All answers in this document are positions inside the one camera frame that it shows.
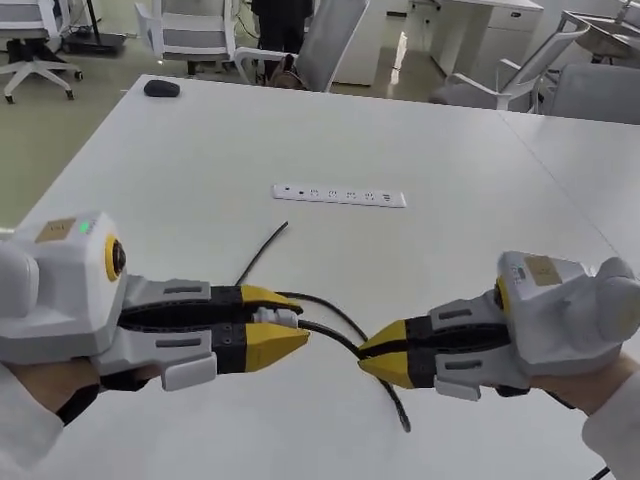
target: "person's hand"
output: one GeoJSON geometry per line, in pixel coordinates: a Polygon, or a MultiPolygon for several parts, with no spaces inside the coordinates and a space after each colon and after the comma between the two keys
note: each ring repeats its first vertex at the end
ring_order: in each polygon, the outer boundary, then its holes
{"type": "Polygon", "coordinates": [[[597,372],[569,377],[537,377],[533,379],[532,386],[554,393],[587,415],[592,415],[638,371],[640,365],[623,353],[615,362],[597,372]]]}
{"type": "Polygon", "coordinates": [[[31,396],[56,413],[83,387],[97,385],[100,376],[88,360],[46,365],[6,365],[31,396]]]}

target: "black computer mouse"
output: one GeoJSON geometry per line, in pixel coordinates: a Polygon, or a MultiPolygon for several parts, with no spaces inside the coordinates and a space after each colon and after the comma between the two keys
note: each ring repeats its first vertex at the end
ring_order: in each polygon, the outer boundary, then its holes
{"type": "Polygon", "coordinates": [[[144,86],[144,93],[148,97],[177,97],[180,95],[180,85],[166,80],[149,80],[144,86]]]}

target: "floor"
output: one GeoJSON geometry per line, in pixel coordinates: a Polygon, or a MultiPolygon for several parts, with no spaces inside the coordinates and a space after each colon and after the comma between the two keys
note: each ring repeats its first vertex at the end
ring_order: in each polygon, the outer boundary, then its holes
{"type": "MultiPolygon", "coordinates": [[[[102,0],[102,31],[130,33],[135,37],[132,3],[102,0]]],[[[418,5],[406,19],[387,17],[384,48],[374,85],[370,88],[335,85],[333,91],[426,101],[442,81],[425,53],[430,42],[426,20],[434,14],[435,9],[418,5]]],[[[253,22],[246,7],[241,9],[240,16],[251,32],[253,22]]],[[[241,25],[238,25],[237,37],[239,44],[255,44],[241,25]]],[[[6,59],[5,54],[0,54],[0,65],[6,59]]],[[[79,65],[84,72],[82,82],[69,80],[74,82],[75,101],[68,101],[59,87],[34,76],[15,91],[15,105],[0,102],[0,228],[21,221],[141,74],[186,76],[184,63],[160,64],[137,38],[128,39],[125,52],[115,59],[74,56],[67,60],[79,65]]],[[[199,77],[236,80],[233,74],[221,73],[207,68],[199,77]]]]}

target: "power strip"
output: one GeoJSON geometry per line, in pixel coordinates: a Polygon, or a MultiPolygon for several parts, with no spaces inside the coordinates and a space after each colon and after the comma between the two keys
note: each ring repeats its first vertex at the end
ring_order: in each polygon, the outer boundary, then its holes
{"type": "Polygon", "coordinates": [[[271,187],[271,194],[276,199],[300,202],[347,203],[390,208],[406,208],[407,206],[402,192],[386,190],[356,190],[344,187],[282,183],[271,187]]]}

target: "office room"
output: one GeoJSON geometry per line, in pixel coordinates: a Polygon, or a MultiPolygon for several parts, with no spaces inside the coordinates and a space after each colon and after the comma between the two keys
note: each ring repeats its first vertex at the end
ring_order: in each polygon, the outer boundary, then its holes
{"type": "Polygon", "coordinates": [[[637,479],[639,85],[632,0],[0,0],[0,476],[637,479]]]}

